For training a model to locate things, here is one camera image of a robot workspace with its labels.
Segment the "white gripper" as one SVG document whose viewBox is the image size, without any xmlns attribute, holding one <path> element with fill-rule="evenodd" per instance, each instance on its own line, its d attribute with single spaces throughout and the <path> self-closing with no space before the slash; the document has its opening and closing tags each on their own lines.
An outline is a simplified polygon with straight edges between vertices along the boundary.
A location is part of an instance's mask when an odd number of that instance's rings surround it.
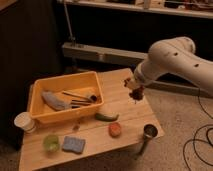
<svg viewBox="0 0 213 171">
<path fill-rule="evenodd" d="M 142 73 L 141 64 L 139 64 L 134 70 L 134 80 L 137 87 L 146 87 L 150 84 L 150 80 Z"/>
</svg>

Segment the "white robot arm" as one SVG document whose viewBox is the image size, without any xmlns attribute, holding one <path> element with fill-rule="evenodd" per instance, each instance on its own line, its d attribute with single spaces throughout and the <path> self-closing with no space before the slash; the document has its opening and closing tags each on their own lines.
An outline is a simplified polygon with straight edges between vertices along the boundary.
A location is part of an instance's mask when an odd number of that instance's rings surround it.
<svg viewBox="0 0 213 171">
<path fill-rule="evenodd" d="M 137 86 L 148 86 L 167 73 L 177 75 L 213 96 L 213 62 L 195 55 L 195 43 L 177 37 L 153 43 L 134 71 Z"/>
</svg>

